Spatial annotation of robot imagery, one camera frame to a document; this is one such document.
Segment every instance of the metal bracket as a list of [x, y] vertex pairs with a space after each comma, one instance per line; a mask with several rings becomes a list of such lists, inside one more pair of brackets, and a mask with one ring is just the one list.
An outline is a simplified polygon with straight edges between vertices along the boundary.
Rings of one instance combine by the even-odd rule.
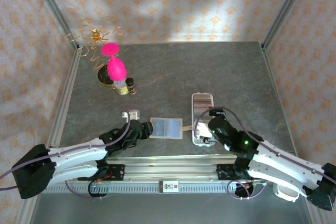
[[[140, 119], [140, 110], [130, 110], [130, 118], [131, 120], [139, 120]], [[123, 112], [121, 114], [122, 118], [126, 118], [126, 122], [128, 123], [128, 115], [127, 112]]]
[[237, 180], [240, 179], [233, 169], [233, 164], [218, 164], [216, 173], [218, 180]]
[[105, 181], [123, 181], [125, 175], [125, 165], [111, 165], [109, 164], [109, 171], [112, 173], [111, 177], [104, 178]]

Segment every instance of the gold wire sculpture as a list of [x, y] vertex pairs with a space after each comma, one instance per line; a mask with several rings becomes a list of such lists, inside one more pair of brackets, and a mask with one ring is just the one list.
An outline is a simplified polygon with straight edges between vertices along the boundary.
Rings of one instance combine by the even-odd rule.
[[[91, 50], [95, 50], [94, 53], [93, 53], [93, 56], [91, 57], [90, 61], [91, 62], [94, 62], [95, 60], [96, 61], [96, 65], [94, 66], [93, 70], [97, 70], [97, 69], [100, 69], [102, 66], [105, 65], [105, 63], [101, 64], [101, 65], [98, 65], [99, 64], [99, 61], [100, 61], [100, 56], [96, 56], [96, 53], [97, 53], [97, 50], [98, 50], [98, 46], [97, 46], [97, 43], [98, 42], [101, 42], [103, 45], [108, 41], [108, 39], [105, 38], [106, 35], [109, 35], [109, 34], [113, 34], [115, 31], [117, 31], [118, 29], [123, 29], [123, 33], [121, 34], [117, 34], [118, 36], [123, 36], [125, 34], [125, 29], [123, 27], [117, 27], [115, 28], [113, 31], [109, 31], [107, 33], [103, 33], [102, 32], [102, 28], [104, 26], [104, 24], [108, 24], [110, 22], [112, 22], [112, 18], [110, 16], [103, 16], [101, 18], [101, 26], [100, 26], [100, 29], [98, 28], [93, 28], [93, 27], [90, 27], [88, 24], [84, 24], [83, 22], [85, 20], [89, 20], [88, 18], [82, 18], [80, 19], [79, 21], [79, 24], [81, 24], [82, 26], [87, 26], [89, 29], [90, 29], [90, 34], [89, 36], [84, 36], [84, 35], [79, 35], [77, 36], [75, 33], [71, 33], [71, 34], [68, 34], [66, 36], [67, 40], [69, 42], [73, 42], [75, 41], [76, 39], [78, 38], [88, 38], [88, 39], [91, 39], [91, 41], [89, 43], [87, 43], [85, 46], [82, 46], [82, 47], [79, 47], [76, 51], [77, 55], [79, 57], [85, 57], [89, 54], [89, 52]], [[74, 39], [72, 40], [69, 40], [69, 36], [73, 36]], [[85, 54], [81, 54], [81, 51], [83, 48], [86, 48], [86, 53]]]

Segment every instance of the small glass jar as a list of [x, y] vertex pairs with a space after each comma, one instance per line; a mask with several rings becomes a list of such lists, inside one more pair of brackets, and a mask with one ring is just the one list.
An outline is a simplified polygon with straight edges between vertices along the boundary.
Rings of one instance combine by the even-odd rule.
[[130, 94], [136, 94], [136, 88], [134, 86], [134, 80], [133, 78], [127, 78], [126, 79], [126, 85], [128, 88], [128, 91], [130, 92]]

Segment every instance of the gray table surface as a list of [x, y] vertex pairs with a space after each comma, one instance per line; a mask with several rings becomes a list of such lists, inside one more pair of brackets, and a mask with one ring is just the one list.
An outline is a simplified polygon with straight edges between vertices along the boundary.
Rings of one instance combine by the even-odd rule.
[[[235, 111], [252, 132], [292, 152], [281, 106], [257, 42], [197, 42], [121, 45], [119, 58], [134, 79], [136, 95], [119, 95], [101, 85], [91, 54], [82, 57], [76, 74], [61, 146], [87, 142], [121, 128], [121, 111], [138, 109], [141, 122], [150, 117], [182, 118], [191, 125], [191, 96], [208, 92], [215, 105]], [[240, 129], [236, 120], [230, 123]], [[191, 131], [182, 140], [148, 139], [120, 157], [225, 154], [219, 144], [198, 147]]]
[[307, 206], [279, 199], [267, 186], [251, 200], [227, 194], [114, 194], [102, 201], [40, 194], [30, 224], [310, 224]]

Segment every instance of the white bracket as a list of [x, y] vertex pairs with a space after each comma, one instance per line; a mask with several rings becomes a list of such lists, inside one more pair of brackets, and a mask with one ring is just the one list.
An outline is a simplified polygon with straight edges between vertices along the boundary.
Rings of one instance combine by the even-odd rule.
[[212, 137], [212, 132], [211, 130], [209, 130], [207, 123], [198, 122], [196, 135], [197, 137], [199, 136]]
[[[140, 119], [140, 110], [130, 110], [130, 118], [131, 120], [139, 120]], [[128, 123], [128, 115], [127, 112], [123, 112], [121, 114], [122, 118], [126, 118], [126, 122]]]

